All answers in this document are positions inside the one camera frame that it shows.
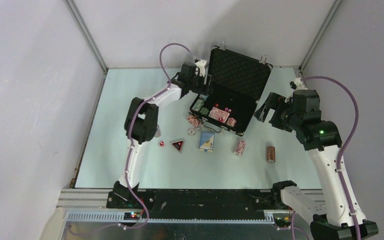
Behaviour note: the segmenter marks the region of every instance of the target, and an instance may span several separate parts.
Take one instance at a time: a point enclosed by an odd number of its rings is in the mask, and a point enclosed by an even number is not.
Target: white poker chip
[[[196,131],[195,129],[193,129],[193,128],[189,128],[189,129],[187,130],[187,134],[190,135],[190,136],[193,136],[193,135],[195,135],[196,133],[197,133],[197,131]]]

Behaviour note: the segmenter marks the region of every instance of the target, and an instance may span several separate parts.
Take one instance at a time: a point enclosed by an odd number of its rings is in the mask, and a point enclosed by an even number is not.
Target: gray wall
[[[102,76],[62,0],[0,0],[0,239],[39,239]]]
[[[360,109],[357,131],[344,157],[355,195],[384,240],[384,1],[344,1],[317,47],[305,76],[324,75],[344,83]],[[345,140],[354,120],[346,93],[330,82],[309,82],[321,99],[323,118]]]

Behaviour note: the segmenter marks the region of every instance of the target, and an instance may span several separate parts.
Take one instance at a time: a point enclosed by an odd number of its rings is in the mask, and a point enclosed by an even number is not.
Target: floor
[[[178,68],[167,69],[170,76]],[[270,92],[289,96],[289,82],[295,78],[291,67],[275,67],[261,96],[258,108]],[[167,82],[159,68],[110,69],[94,117],[81,162],[76,188],[112,188],[124,169],[127,137],[124,122],[134,97],[144,98]],[[146,158],[140,188],[166,189],[269,189],[273,183],[292,180],[302,189],[320,189],[316,169],[295,134],[253,118],[243,137],[230,132],[216,134],[214,151],[198,150],[200,132],[190,136],[186,120],[197,95],[160,109],[161,136],[142,150]],[[182,152],[169,142],[184,139]],[[239,139],[247,142],[242,157],[233,154]],[[266,146],[276,148],[276,162],[266,162]]]

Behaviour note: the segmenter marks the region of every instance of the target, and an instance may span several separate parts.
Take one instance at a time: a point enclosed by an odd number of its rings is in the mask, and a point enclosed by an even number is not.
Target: open case
[[[197,96],[189,113],[204,122],[243,136],[272,68],[273,65],[266,62],[214,46],[207,78],[211,80],[212,93],[206,100],[202,95]]]

